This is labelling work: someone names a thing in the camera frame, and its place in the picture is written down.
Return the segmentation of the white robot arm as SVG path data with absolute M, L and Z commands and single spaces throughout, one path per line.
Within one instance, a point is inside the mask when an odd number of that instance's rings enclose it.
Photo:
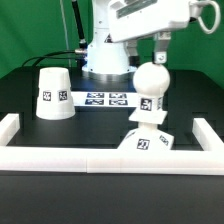
M 87 47 L 83 75 L 120 81 L 137 70 L 137 40 L 152 37 L 152 62 L 167 61 L 173 31 L 198 20 L 198 0 L 91 0 L 93 39 Z

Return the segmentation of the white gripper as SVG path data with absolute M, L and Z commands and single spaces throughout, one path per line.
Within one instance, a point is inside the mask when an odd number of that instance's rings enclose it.
M 111 0 L 108 3 L 109 30 L 113 42 L 126 42 L 129 63 L 139 60 L 137 41 L 154 35 L 153 62 L 164 64 L 171 33 L 185 29 L 201 10 L 199 0 Z

